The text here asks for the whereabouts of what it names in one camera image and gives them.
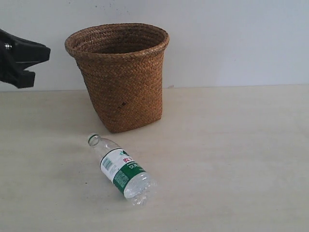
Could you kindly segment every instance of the green label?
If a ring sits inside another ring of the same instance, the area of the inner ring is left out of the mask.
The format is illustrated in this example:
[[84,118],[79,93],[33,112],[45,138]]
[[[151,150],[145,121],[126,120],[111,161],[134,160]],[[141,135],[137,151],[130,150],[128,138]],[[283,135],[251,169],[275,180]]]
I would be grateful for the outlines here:
[[145,170],[135,161],[126,163],[115,175],[113,184],[124,194],[126,185],[137,174],[143,173]]

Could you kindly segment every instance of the bottle label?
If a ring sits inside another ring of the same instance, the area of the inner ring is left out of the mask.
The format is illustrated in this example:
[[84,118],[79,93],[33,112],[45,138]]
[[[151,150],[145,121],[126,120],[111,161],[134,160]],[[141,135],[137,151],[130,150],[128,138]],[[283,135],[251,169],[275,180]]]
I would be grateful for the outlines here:
[[110,151],[101,161],[101,170],[122,193],[133,177],[145,172],[123,149]]

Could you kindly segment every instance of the brown basket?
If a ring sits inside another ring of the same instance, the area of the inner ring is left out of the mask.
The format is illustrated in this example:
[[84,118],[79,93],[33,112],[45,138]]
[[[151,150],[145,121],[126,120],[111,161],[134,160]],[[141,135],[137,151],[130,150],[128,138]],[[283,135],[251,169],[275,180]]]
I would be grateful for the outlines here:
[[162,116],[166,31],[147,24],[108,24],[72,34],[75,58],[91,102],[110,132],[143,127]]

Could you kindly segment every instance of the plastic water bottle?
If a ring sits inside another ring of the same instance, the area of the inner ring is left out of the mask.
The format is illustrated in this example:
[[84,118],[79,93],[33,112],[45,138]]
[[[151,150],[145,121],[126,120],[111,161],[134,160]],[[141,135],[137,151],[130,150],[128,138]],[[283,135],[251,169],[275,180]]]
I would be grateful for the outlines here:
[[133,205],[144,205],[154,193],[156,182],[115,142],[98,134],[88,136],[88,144],[100,159],[101,171]]

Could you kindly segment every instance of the woven basket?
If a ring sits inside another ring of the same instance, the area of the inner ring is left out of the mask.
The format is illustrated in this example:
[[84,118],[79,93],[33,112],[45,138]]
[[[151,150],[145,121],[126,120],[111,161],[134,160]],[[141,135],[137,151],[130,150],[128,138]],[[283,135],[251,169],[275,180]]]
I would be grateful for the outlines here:
[[147,24],[107,24],[72,34],[75,58],[96,113],[110,132],[146,126],[162,116],[166,31]]

